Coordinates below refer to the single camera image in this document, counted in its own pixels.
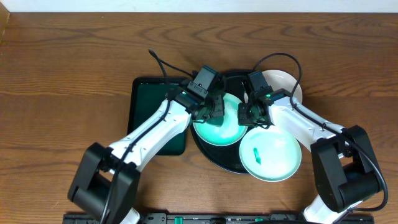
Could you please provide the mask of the green scouring sponge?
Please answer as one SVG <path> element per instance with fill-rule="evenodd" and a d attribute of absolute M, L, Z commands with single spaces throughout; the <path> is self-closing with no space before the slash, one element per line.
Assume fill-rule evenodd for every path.
<path fill-rule="evenodd" d="M 224 116 L 211 117 L 209 119 L 206 119 L 205 123 L 212 126 L 221 127 L 224 123 Z"/>

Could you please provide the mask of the white plate with green stain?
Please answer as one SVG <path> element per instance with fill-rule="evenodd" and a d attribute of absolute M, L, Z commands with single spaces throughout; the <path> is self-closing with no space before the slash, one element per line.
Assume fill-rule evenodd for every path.
<path fill-rule="evenodd" d="M 193 128 L 200 139 L 214 146 L 229 146 L 238 142 L 246 133 L 248 127 L 238 124 L 238 105 L 241 100 L 226 93 L 224 100 L 224 116 L 221 126 L 208 122 L 194 123 Z"/>

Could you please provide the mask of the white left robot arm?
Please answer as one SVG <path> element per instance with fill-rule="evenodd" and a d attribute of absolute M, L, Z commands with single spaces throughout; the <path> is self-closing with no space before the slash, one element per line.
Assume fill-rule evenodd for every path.
<path fill-rule="evenodd" d="M 137 223 L 133 205 L 142 170 L 176 135 L 196 120 L 224 115 L 226 82 L 208 86 L 184 80 L 169 89 L 159 108 L 124 138 L 85 151 L 67 197 L 100 223 Z"/>

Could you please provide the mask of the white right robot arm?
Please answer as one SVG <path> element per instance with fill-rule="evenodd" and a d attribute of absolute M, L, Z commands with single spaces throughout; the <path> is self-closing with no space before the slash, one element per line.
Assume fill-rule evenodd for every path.
<path fill-rule="evenodd" d="M 318 192 L 304 210 L 304 219 L 314 223 L 337 223 L 378 192 L 388 189 L 366 131 L 360 126 L 344 128 L 301 105 L 284 89 L 273 93 L 252 92 L 238 106 L 238 123 L 252 129 L 239 145 L 244 168 L 266 182 L 291 177 L 302 159 L 299 145 L 312 157 Z"/>

